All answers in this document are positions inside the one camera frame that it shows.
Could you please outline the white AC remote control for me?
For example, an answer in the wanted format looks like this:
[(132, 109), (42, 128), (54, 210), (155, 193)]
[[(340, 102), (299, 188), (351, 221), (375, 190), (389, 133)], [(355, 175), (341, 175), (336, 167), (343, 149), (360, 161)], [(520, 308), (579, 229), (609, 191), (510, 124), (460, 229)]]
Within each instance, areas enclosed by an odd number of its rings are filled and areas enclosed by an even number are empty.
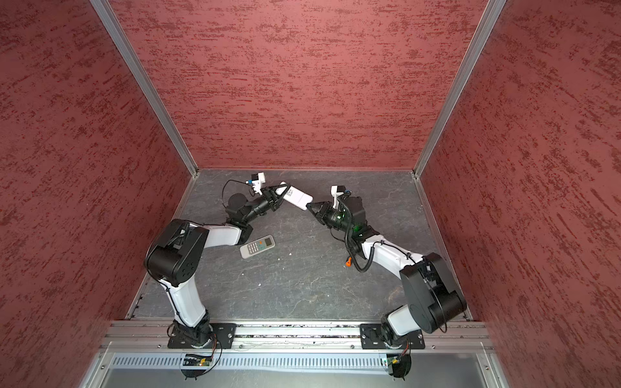
[(307, 205), (313, 202), (313, 197), (297, 189), (296, 187), (291, 186), (289, 191), (285, 195), (285, 201), (289, 202), (291, 205), (296, 206), (302, 211), (306, 211)]

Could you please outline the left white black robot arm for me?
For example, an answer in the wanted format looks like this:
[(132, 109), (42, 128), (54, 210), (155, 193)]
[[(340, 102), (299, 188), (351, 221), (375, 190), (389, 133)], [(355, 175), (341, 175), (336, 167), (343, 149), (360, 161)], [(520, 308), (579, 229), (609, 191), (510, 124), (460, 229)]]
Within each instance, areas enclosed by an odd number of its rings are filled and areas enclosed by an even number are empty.
[(195, 273), (208, 247), (235, 247), (250, 238), (251, 222), (278, 210), (291, 191), (289, 184), (255, 189), (255, 198), (232, 195), (224, 205), (223, 224), (197, 224), (176, 218), (150, 245), (144, 265), (147, 273), (166, 292), (174, 312), (171, 336), (195, 349), (213, 341), (209, 313), (197, 291)]

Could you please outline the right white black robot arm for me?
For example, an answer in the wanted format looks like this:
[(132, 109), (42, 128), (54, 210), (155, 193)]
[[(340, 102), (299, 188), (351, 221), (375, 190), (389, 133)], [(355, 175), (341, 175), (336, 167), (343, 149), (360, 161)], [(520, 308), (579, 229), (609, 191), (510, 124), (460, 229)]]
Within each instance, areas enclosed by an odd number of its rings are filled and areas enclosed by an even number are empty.
[(448, 323), (467, 310), (467, 301), (446, 261), (437, 253), (411, 252), (390, 242), (367, 221), (360, 197), (343, 188), (332, 201), (310, 202), (307, 209), (330, 230), (344, 233), (350, 263), (360, 273), (379, 265), (401, 280), (407, 303), (381, 320), (379, 337), (390, 348), (408, 335), (447, 331)]

